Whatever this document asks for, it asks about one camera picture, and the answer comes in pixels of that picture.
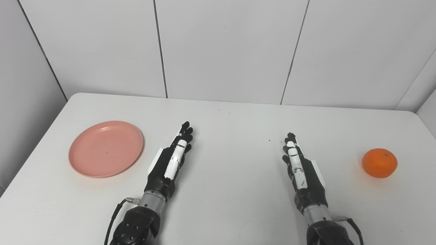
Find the table surface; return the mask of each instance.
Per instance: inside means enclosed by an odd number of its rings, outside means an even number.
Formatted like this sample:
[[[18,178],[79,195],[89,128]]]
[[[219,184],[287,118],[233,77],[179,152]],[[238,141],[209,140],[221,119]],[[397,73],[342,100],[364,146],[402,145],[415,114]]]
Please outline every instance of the table surface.
[[[68,163],[71,143],[108,120],[141,130],[142,155],[113,177],[76,173]],[[116,204],[142,196],[156,151],[187,120],[193,148],[162,213],[158,244],[305,245],[307,225],[281,160],[288,132],[317,161],[331,213],[352,217],[366,245],[424,244],[434,237],[436,139],[414,113],[82,93],[70,99],[0,198],[0,244],[102,244]],[[390,177],[363,171],[360,160],[372,148],[397,156]],[[131,207],[125,205],[116,224]]]

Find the black cable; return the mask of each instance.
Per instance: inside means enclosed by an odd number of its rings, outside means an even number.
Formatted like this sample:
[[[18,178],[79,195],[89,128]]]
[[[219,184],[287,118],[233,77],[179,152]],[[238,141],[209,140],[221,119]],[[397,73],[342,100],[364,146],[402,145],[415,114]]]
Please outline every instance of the black cable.
[[[353,229],[356,231],[357,235],[359,236],[360,245],[363,245],[362,232],[360,232],[359,227],[356,225],[356,223],[352,218],[347,218],[347,222],[353,227]]]
[[[123,204],[125,202],[126,202],[126,199],[124,199],[120,203],[118,203],[116,208],[115,208],[115,210],[114,210],[114,212],[113,212],[113,214],[112,214],[112,218],[111,218],[110,223],[109,223],[108,231],[106,233],[106,238],[105,238],[105,244],[104,245],[108,244],[109,235],[110,235],[110,231],[112,229],[113,222],[115,221],[116,216],[118,215],[119,211],[121,210],[121,207],[123,206]]]

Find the white wall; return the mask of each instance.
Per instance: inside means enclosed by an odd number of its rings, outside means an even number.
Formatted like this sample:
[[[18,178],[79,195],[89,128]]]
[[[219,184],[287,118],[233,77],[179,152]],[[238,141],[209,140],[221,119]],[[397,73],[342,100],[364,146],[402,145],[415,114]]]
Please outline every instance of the white wall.
[[[0,1],[0,195],[65,103],[18,2]]]
[[[283,103],[395,109],[414,81],[427,82],[415,78],[435,27],[434,0],[312,0]]]
[[[67,97],[165,96],[152,0],[21,2]],[[156,1],[168,96],[421,106],[436,86],[436,1],[310,0],[287,80],[308,2]]]
[[[417,114],[433,136],[436,137],[436,91],[419,108]]]
[[[159,0],[170,98],[279,104],[307,0]]]
[[[152,0],[20,0],[67,98],[165,97]]]
[[[417,112],[436,88],[436,49],[395,110]]]

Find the robotic hand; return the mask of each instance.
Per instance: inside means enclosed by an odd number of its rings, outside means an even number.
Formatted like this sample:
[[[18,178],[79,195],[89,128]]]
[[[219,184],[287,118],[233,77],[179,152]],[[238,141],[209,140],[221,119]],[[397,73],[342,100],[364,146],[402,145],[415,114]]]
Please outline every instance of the robotic hand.
[[[361,232],[351,218],[331,216],[325,196],[324,180],[315,162],[306,159],[297,144],[295,135],[288,133],[283,147],[283,160],[288,166],[288,175],[295,190],[295,205],[304,215],[309,226],[308,245],[353,245],[347,230],[335,221],[348,221],[359,235]]]
[[[113,220],[125,201],[137,204],[126,212],[123,221],[113,234],[110,245],[150,245],[160,228],[160,213],[164,205],[173,196],[176,189],[175,179],[183,166],[185,154],[191,149],[193,129],[185,122],[171,145],[160,149],[149,172],[147,185],[141,200],[126,198],[118,204],[112,216],[106,235],[107,244]]]

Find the cable connector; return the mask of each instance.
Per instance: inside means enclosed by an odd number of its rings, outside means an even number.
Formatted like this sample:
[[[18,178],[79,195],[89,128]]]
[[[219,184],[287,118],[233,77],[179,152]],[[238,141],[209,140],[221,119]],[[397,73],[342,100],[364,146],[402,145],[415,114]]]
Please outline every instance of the cable connector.
[[[126,197],[126,202],[128,202],[128,203],[133,203],[135,205],[138,205],[139,201],[140,200],[138,198]]]
[[[338,221],[347,221],[348,217],[347,217],[347,216],[333,215],[333,216],[331,216],[331,219],[332,219],[334,222],[338,222]]]

